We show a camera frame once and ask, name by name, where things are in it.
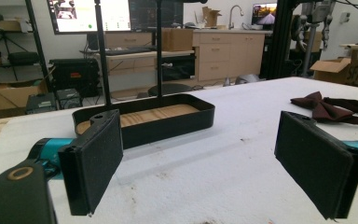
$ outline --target crumpled fabric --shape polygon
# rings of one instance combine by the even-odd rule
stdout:
[[[358,100],[323,98],[321,93],[316,91],[290,101],[294,105],[312,110],[312,118],[318,121],[358,124]]]

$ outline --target sink faucet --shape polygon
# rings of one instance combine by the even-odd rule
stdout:
[[[243,16],[243,11],[242,8],[238,5],[235,5],[234,7],[238,7],[241,11],[241,16]],[[234,28],[234,22],[231,22],[232,19],[232,9],[234,9],[234,7],[231,8],[231,10],[229,11],[229,25],[228,25],[228,30],[231,30],[232,28]]]

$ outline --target white table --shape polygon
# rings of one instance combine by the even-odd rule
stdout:
[[[93,217],[72,217],[63,181],[49,181],[59,223],[336,223],[274,156],[281,111],[310,116],[290,99],[315,91],[358,100],[358,88],[300,77],[191,92],[216,106],[212,128],[125,150]],[[41,138],[75,137],[73,111],[11,119],[0,132],[0,173]],[[358,140],[356,125],[318,126]],[[358,190],[349,218],[338,222],[358,224]]]

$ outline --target wooden tray bottom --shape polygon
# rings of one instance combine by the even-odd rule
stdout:
[[[169,105],[156,109],[143,110],[129,114],[120,115],[121,128],[131,125],[155,121],[158,119],[168,119],[176,116],[199,112],[191,105]],[[82,134],[90,126],[90,121],[84,121],[77,125],[77,132]]]

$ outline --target black tray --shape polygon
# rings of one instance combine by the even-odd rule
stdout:
[[[133,124],[122,127],[123,148],[137,147],[177,135],[192,133],[213,126],[214,105],[189,94],[174,94],[137,101],[89,107],[73,113],[75,131],[81,134],[78,125],[87,123],[90,118],[103,111],[118,109],[120,116],[126,114],[153,110],[172,105],[189,105],[197,109],[196,112],[173,116],[170,118]]]

